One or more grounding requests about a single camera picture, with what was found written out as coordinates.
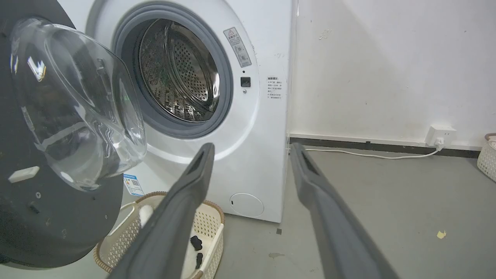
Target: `white wall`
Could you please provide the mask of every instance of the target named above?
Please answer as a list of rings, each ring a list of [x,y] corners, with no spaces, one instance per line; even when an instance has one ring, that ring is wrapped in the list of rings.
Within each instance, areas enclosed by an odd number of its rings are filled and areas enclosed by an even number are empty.
[[[496,132],[496,1],[300,0],[292,136],[452,148]]]

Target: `black baseboard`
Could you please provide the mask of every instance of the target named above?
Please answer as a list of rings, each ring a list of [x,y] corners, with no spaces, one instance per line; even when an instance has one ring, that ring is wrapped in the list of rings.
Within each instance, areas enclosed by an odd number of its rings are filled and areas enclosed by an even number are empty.
[[[379,144],[379,143],[371,143],[370,141],[350,142],[350,141],[338,141],[338,140],[326,140],[326,139],[319,140],[319,139],[290,138],[289,142],[290,143],[297,142],[303,145],[311,145],[311,146],[352,148],[352,149],[361,149],[361,150],[401,152],[401,153],[411,153],[411,154],[429,154],[431,152],[434,152],[435,150],[435,148],[430,148],[430,147]],[[435,155],[477,158],[479,157],[479,153],[480,151],[445,148],[440,152],[436,153]]]

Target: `stainless steel drum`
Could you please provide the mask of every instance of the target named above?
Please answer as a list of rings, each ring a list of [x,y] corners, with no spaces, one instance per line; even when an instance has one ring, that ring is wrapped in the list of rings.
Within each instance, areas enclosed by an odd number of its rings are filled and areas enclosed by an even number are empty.
[[[158,19],[145,31],[139,66],[153,99],[189,122],[212,117],[219,101],[219,74],[205,45],[184,26]]]

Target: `plug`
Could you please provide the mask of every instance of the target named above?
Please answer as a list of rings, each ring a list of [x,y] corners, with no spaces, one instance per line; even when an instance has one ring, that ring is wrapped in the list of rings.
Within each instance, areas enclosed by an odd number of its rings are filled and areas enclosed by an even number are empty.
[[[441,151],[444,148],[444,138],[436,138],[434,146],[437,151]]]

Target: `instruction label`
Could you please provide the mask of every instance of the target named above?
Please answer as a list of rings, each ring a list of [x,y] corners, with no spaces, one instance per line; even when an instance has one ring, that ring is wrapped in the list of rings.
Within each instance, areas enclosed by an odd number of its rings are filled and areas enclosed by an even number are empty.
[[[229,40],[229,43],[231,44],[231,47],[233,47],[234,53],[238,57],[240,66],[242,68],[246,66],[250,66],[251,60],[249,59],[248,52],[245,48],[245,44],[243,44],[240,35],[236,31],[236,28],[233,27],[224,30],[224,35],[226,35],[226,38]]]
[[[282,99],[282,81],[276,76],[267,77],[267,99]]]
[[[145,194],[138,179],[134,175],[124,174],[124,185],[126,186],[127,191],[133,196],[143,197]]]

